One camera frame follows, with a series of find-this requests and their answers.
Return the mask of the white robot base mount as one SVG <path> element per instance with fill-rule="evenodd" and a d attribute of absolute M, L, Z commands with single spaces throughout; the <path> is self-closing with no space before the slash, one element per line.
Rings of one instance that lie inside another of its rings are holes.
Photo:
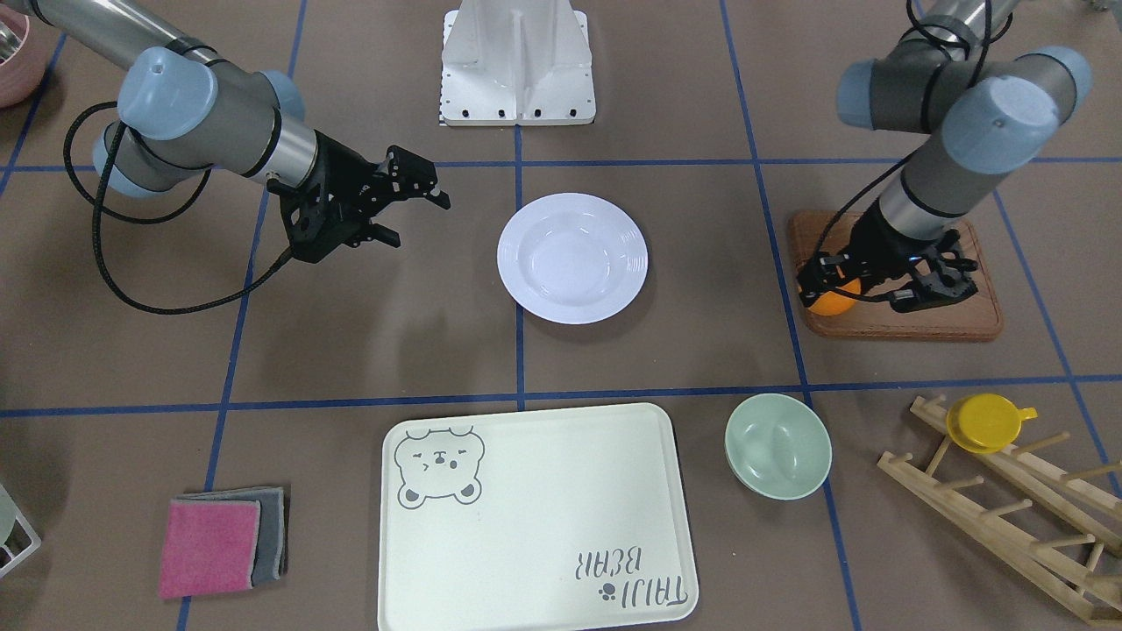
<path fill-rule="evenodd" d="M 569 1 L 465 1 L 442 45 L 440 124 L 594 124 L 589 22 Z"/>

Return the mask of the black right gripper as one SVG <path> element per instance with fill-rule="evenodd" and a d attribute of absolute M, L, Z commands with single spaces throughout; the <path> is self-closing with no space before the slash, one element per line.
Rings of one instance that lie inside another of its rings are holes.
<path fill-rule="evenodd" d="M 401 247 L 397 231 L 377 223 L 392 202 L 425 199 L 450 210 L 451 199 L 438 184 L 436 164 L 401 146 L 385 159 L 366 161 L 324 132 L 316 132 L 316 158 L 309 177 L 289 188 L 273 177 L 268 192 L 280 200 L 280 221 L 293 259 L 315 264 L 340 246 L 378 241 Z"/>

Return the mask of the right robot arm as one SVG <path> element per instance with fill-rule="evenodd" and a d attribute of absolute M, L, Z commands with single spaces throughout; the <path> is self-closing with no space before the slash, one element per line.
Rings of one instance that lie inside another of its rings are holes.
<path fill-rule="evenodd" d="M 12 1 L 125 68 L 117 128 L 125 163 L 110 185 L 129 196 L 160 195 L 212 167 L 267 188 L 294 259 L 316 263 L 344 245 L 401 246 L 377 223 L 390 203 L 450 196 L 436 167 L 398 146 L 380 163 L 304 124 L 303 97 L 280 72 L 249 73 L 212 46 L 132 1 Z"/>

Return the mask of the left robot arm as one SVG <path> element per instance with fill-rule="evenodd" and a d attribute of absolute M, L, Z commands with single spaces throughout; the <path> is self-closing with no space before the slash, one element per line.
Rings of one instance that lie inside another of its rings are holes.
<path fill-rule="evenodd" d="M 843 124 L 923 132 L 925 143 L 874 180 L 879 196 L 849 239 L 824 239 L 798 269 L 799 299 L 816 316 L 859 302 L 898 313 L 962 303 L 980 265 L 958 225 L 997 184 L 1024 167 L 1089 97 L 1089 62 L 1046 46 L 990 61 L 1013 1 L 938 1 L 882 60 L 847 67 L 836 92 Z"/>

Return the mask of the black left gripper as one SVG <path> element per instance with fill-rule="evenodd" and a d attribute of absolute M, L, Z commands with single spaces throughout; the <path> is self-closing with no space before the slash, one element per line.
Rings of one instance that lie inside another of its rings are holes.
<path fill-rule="evenodd" d="M 973 278 L 977 260 L 962 252 L 962 232 L 944 230 L 936 239 L 916 239 L 889 225 L 874 202 L 850 229 L 849 241 L 837 254 L 822 249 L 845 210 L 834 213 L 816 243 L 816 255 L 798 269 L 795 280 L 803 308 L 821 293 L 862 280 L 858 302 L 888 302 L 896 313 L 959 304 L 978 293 Z"/>

